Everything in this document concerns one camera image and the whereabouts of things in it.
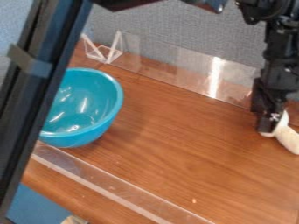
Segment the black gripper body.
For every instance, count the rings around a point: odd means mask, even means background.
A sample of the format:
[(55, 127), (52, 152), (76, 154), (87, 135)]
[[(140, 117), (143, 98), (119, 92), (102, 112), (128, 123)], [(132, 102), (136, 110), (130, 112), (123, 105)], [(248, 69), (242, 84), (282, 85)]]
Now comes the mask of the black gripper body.
[(251, 111), (280, 113), (287, 95), (299, 91), (299, 56), (266, 57), (260, 76), (254, 79)]

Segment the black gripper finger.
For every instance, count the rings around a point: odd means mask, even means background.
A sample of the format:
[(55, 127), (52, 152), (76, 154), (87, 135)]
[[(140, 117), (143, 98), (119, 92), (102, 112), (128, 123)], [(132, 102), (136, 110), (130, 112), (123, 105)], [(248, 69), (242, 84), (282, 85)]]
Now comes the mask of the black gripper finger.
[(283, 103), (262, 103), (256, 107), (256, 130), (262, 133), (271, 133), (282, 120), (283, 113)]

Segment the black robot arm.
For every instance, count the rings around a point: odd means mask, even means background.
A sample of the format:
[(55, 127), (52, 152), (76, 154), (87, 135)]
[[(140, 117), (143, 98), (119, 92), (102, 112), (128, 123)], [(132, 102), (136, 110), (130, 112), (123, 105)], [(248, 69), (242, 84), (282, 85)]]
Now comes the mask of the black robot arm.
[(270, 134), (282, 121), (287, 95), (299, 91), (299, 0), (236, 0), (248, 25), (266, 23), (264, 66), (254, 79), (251, 111), (256, 130)]

